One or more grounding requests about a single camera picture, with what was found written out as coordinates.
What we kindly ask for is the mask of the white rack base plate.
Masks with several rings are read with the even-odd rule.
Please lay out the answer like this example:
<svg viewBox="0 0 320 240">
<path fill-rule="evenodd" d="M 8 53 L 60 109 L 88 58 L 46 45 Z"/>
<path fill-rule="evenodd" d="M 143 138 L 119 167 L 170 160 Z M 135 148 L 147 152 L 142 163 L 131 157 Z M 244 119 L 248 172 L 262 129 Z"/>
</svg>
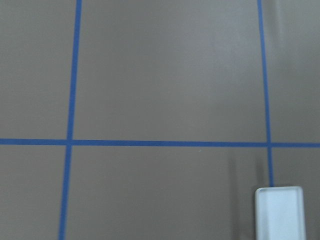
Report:
<svg viewBox="0 0 320 240">
<path fill-rule="evenodd" d="M 300 186 L 261 187 L 254 193 L 257 240 L 305 240 L 304 192 Z"/>
</svg>

